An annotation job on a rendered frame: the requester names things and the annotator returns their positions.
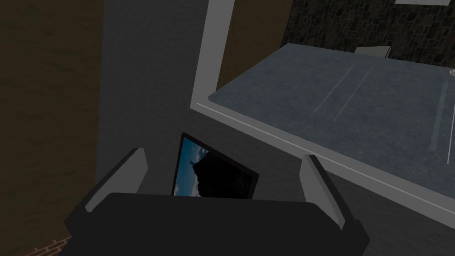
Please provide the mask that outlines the black framed sky picture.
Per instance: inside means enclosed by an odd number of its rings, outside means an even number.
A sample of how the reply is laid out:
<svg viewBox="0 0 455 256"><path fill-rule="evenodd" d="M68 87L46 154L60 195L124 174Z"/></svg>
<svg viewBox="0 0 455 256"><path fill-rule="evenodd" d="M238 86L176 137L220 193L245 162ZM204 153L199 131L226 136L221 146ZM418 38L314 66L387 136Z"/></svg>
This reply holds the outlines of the black framed sky picture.
<svg viewBox="0 0 455 256"><path fill-rule="evenodd" d="M252 199L258 179L257 172L181 134L171 195Z"/></svg>

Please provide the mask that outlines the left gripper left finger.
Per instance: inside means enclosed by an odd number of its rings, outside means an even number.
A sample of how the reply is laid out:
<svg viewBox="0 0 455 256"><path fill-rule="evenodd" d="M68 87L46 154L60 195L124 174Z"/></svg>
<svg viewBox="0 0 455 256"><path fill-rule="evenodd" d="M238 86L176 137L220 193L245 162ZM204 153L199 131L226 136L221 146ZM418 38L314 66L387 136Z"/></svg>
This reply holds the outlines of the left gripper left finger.
<svg viewBox="0 0 455 256"><path fill-rule="evenodd" d="M144 148L132 149L122 160L99 181L84 207L92 212L112 193L136 194L148 171Z"/></svg>

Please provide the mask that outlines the white framed window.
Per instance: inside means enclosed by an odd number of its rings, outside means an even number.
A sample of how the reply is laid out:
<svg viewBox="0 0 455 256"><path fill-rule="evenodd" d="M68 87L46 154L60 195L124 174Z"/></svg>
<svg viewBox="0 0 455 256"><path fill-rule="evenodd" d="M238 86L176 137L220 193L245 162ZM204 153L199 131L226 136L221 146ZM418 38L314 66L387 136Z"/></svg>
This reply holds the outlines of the white framed window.
<svg viewBox="0 0 455 256"><path fill-rule="evenodd" d="M455 70L286 44L217 90L235 0L208 0L191 109L455 229Z"/></svg>

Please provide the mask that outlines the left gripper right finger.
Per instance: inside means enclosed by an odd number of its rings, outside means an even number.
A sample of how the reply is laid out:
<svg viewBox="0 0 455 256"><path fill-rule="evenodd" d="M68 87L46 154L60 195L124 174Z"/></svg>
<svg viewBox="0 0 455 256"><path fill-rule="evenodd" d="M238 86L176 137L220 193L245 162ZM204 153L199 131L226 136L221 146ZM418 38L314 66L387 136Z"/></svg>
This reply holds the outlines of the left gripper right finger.
<svg viewBox="0 0 455 256"><path fill-rule="evenodd" d="M354 219L347 203L315 155L304 155L299 179L306 202L316 204L341 229Z"/></svg>

